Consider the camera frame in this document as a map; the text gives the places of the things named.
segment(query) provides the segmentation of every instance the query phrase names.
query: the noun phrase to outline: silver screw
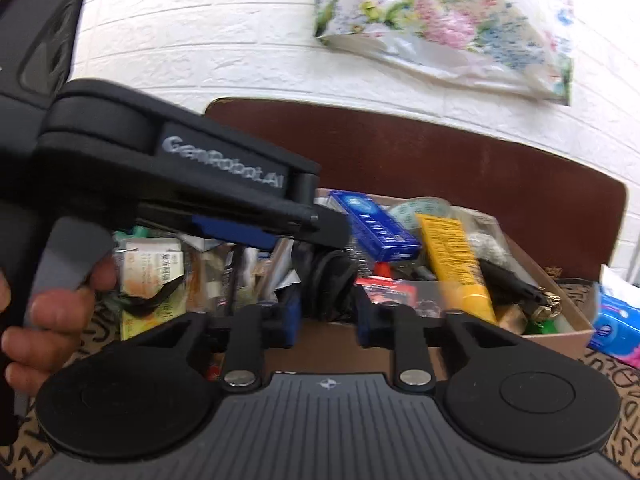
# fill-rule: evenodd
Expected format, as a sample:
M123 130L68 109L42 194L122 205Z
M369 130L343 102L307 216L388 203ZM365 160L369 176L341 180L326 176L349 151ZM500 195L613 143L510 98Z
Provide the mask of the silver screw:
M400 380L409 386L424 386L431 381L431 374L424 370L405 370L400 374Z
M225 375L225 383L229 386L249 386L254 382L255 375L249 370L233 370Z

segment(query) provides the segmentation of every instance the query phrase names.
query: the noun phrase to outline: wall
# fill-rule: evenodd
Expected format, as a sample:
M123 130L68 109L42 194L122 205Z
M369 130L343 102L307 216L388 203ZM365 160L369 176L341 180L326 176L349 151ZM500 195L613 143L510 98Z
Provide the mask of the wall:
M573 158L628 186L610 262L626 277L640 237L640 0L575 0L575 13L571 108L428 84L330 52L312 38L312 0L86 0L74 76L111 79L198 112L220 96L389 112Z

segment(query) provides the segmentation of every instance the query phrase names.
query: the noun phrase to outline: yellow package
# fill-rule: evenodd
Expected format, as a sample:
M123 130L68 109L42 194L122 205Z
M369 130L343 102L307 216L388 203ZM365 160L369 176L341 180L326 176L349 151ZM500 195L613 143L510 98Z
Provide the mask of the yellow package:
M152 298L167 282L184 274L184 257L177 238L132 238L122 268L122 291ZM124 341L186 312L184 284L151 314L134 317L122 312L120 338Z
M452 287L445 287L450 304L498 324L478 261L469 248L460 221L422 214L416 216L423 245L438 280L452 284Z

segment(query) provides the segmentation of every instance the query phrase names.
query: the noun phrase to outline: brown headboard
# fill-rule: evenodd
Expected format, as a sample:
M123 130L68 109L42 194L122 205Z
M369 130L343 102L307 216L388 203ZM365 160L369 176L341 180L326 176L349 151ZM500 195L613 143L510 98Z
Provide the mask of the brown headboard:
M439 196L494 215L541 266L596 280L625 186L572 160L448 126L321 105L224 99L206 115L322 165L320 185Z

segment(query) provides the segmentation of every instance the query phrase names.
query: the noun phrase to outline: blue tissue package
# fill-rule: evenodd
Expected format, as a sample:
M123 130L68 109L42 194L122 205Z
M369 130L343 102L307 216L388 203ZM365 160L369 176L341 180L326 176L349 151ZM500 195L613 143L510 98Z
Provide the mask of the blue tissue package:
M599 291L600 311L589 348L640 368L640 310Z
M413 260L420 254L420 242L364 193L332 190L328 205L347 213L352 234L375 261Z

